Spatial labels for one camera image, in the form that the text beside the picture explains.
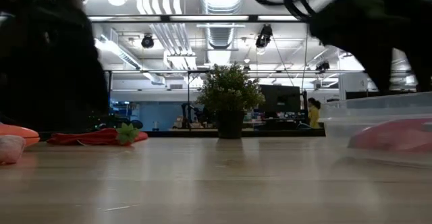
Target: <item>potted plant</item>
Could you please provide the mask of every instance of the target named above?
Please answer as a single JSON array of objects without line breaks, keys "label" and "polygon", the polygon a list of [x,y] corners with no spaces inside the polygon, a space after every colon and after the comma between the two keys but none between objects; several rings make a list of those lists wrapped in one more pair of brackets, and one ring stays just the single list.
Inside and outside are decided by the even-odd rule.
[{"label": "potted plant", "polygon": [[241,138],[245,110],[265,102],[258,79],[251,80],[240,65],[217,66],[198,89],[197,103],[216,113],[220,138]]}]

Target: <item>yellow shirt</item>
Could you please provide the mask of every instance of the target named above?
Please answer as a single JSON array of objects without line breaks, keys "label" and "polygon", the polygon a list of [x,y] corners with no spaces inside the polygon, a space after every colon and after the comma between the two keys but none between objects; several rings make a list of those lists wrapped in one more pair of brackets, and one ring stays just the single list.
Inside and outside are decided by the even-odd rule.
[{"label": "yellow shirt", "polygon": [[318,119],[319,119],[319,109],[312,106],[309,109],[309,125],[314,129],[319,129]]}]

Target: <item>woman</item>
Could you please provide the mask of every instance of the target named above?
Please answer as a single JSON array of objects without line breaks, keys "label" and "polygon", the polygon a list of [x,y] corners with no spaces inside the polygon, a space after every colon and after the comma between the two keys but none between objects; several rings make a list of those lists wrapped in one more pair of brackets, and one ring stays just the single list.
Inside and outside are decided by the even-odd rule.
[{"label": "woman", "polygon": [[321,108],[321,103],[314,98],[308,99],[309,107],[309,126],[312,129],[319,129],[318,119],[319,119],[319,109]]}]

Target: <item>pink object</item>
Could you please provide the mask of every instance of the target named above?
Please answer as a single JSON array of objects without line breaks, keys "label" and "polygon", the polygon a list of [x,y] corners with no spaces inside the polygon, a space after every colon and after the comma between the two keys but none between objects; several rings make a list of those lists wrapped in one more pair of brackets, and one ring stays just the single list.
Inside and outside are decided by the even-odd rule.
[{"label": "pink object", "polygon": [[349,147],[432,152],[432,119],[401,119],[367,128],[351,138]]},{"label": "pink object", "polygon": [[21,136],[0,136],[0,165],[17,163],[25,147],[26,140]]}]

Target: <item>person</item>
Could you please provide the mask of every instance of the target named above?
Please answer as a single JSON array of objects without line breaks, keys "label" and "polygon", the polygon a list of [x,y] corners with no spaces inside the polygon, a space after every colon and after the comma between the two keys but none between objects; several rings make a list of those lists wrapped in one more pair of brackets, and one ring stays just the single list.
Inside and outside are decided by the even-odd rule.
[{"label": "person", "polygon": [[308,99],[308,107],[309,107],[309,126],[312,129],[319,129],[318,119],[319,119],[319,109],[321,108],[321,103],[314,99]]},{"label": "person", "polygon": [[86,128],[88,116],[108,113],[84,0],[0,0],[11,14],[0,24],[0,116],[36,131]]}]

